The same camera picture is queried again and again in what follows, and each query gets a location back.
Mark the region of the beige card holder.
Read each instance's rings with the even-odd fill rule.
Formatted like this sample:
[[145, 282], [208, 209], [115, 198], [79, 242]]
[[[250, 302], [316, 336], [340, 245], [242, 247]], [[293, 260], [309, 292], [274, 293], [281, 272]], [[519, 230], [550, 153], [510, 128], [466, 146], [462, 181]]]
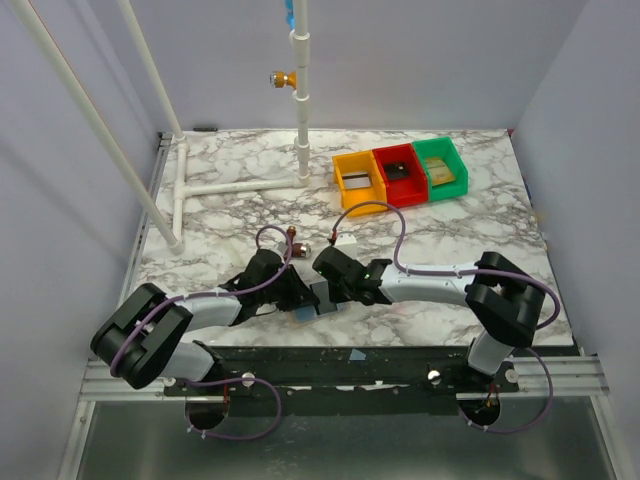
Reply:
[[347, 302], [336, 302], [329, 296], [321, 297], [318, 304], [303, 302], [296, 306], [292, 312], [292, 321], [298, 325], [309, 324], [320, 318], [331, 316], [344, 311], [348, 307]]

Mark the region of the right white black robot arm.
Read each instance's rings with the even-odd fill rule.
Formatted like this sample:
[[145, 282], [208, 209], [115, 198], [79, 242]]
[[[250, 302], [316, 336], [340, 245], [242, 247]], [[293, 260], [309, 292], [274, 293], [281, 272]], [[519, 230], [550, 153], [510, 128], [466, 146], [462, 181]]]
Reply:
[[460, 267], [400, 268], [390, 259], [367, 265], [335, 247], [325, 248], [313, 270], [329, 285], [335, 303], [424, 301], [469, 308], [483, 330], [467, 354], [469, 368], [493, 377], [515, 349], [532, 345], [546, 296], [544, 285], [496, 252]]

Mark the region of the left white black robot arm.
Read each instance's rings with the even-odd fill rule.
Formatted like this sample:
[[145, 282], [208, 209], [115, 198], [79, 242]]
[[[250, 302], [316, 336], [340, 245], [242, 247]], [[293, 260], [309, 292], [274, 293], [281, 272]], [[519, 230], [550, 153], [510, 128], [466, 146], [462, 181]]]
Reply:
[[205, 348], [182, 341], [210, 326], [237, 326], [265, 305], [279, 311], [315, 307], [319, 298], [279, 254], [259, 249], [246, 269], [205, 292], [168, 297], [145, 283], [97, 330], [90, 349], [110, 373], [138, 390], [161, 376], [203, 379], [214, 364]]

